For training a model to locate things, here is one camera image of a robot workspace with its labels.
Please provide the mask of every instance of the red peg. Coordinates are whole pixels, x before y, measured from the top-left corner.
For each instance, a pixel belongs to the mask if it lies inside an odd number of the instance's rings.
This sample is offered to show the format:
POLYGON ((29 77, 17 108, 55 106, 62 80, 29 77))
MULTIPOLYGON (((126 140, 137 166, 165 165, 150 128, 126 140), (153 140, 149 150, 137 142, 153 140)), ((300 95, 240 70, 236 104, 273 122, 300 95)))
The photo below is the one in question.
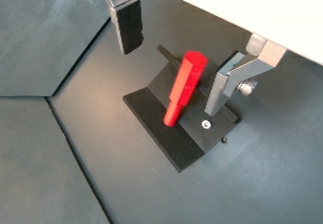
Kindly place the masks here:
POLYGON ((169 94, 170 102, 164 117, 164 124, 169 127, 174 125, 182 107, 188 104, 205 65, 206 58, 198 52, 188 51, 185 53, 169 94))

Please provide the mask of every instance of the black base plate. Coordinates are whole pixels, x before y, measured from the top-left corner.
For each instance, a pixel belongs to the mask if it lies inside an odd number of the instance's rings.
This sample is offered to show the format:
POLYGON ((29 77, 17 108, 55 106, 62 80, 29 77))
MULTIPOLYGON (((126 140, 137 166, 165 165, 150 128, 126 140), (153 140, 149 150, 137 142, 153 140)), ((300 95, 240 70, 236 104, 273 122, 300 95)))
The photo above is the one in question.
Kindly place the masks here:
POLYGON ((123 101, 180 172, 213 147, 236 126, 240 118, 225 106, 214 116, 204 113, 205 97, 198 91, 194 91, 176 125, 172 128, 166 127, 162 118, 174 76, 176 68, 168 63, 149 87, 125 95, 123 101), (202 120, 210 122, 209 129, 201 127, 202 120))

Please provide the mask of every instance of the gray floor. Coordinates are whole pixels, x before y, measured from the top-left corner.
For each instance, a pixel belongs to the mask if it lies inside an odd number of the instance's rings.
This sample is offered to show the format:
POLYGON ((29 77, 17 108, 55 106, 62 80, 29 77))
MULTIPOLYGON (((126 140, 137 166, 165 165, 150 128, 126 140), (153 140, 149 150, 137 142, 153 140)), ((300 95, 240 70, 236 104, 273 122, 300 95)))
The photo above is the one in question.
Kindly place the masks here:
POLYGON ((51 95, 106 21, 105 1, 0 1, 0 95, 51 95))
POLYGON ((0 223, 106 224, 43 98, 0 98, 0 223))
POLYGON ((229 105, 241 122, 180 174, 122 102, 198 50, 220 63, 249 32, 178 0, 141 0, 145 42, 127 56, 109 25, 50 99, 117 224, 323 223, 323 67, 288 53, 229 105))

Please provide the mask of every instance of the metal screw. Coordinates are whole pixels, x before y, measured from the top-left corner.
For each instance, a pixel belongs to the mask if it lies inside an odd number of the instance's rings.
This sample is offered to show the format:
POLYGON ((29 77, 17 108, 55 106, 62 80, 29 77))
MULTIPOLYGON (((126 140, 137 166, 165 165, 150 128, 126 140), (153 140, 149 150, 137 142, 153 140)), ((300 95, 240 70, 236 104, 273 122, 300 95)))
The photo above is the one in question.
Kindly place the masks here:
POLYGON ((210 128, 210 122, 209 122, 208 120, 204 120, 204 121, 201 122, 201 126, 202 126, 204 129, 210 128))
POLYGON ((244 95, 248 96, 257 86, 256 79, 250 78, 245 81, 241 81, 237 85, 237 91, 244 95))

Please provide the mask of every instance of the metal arm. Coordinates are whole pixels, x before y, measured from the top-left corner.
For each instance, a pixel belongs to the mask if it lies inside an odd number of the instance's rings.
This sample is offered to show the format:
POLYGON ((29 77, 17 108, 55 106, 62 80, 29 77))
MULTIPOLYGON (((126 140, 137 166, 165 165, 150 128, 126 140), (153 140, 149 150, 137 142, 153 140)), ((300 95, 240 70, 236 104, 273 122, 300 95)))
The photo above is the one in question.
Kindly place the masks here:
POLYGON ((250 94, 257 85, 250 78, 276 67, 286 49, 253 34, 246 52, 246 55, 234 53, 218 67, 204 110, 210 116, 217 113, 234 90, 242 95, 250 94))
POLYGON ((119 50, 130 53, 142 43, 141 7, 138 0, 105 0, 115 26, 119 50))

